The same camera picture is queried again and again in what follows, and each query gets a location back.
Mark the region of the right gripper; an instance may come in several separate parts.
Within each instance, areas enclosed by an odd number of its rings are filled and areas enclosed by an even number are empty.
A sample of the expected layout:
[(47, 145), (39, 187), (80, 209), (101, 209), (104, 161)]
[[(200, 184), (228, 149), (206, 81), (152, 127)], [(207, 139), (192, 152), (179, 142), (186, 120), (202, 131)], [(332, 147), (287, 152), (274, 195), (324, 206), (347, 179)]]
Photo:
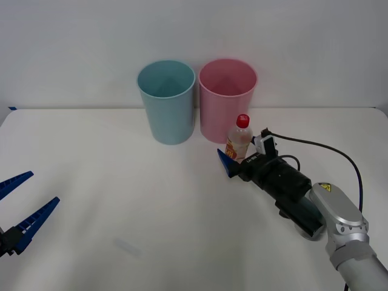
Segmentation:
[(239, 164), (220, 149), (217, 149), (217, 154), (229, 178), (238, 176), (259, 187), (275, 187), (279, 184), (279, 170), (276, 168), (282, 163), (280, 157), (268, 158), (257, 153)]

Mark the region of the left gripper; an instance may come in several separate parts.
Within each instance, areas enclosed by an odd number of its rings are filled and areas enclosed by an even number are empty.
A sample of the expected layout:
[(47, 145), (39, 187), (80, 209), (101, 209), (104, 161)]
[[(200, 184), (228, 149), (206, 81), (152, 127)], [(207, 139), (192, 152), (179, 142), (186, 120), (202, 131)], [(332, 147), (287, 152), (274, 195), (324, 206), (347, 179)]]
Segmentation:
[[(34, 173), (32, 171), (28, 171), (0, 182), (0, 200), (5, 198), (33, 175)], [(45, 223), (59, 202), (60, 199), (54, 197), (25, 220), (8, 229), (5, 232), (5, 246), (3, 241), (4, 231), (0, 228), (0, 257), (5, 253), (9, 255), (13, 255), (14, 253), (20, 255), (32, 242), (37, 231)]]

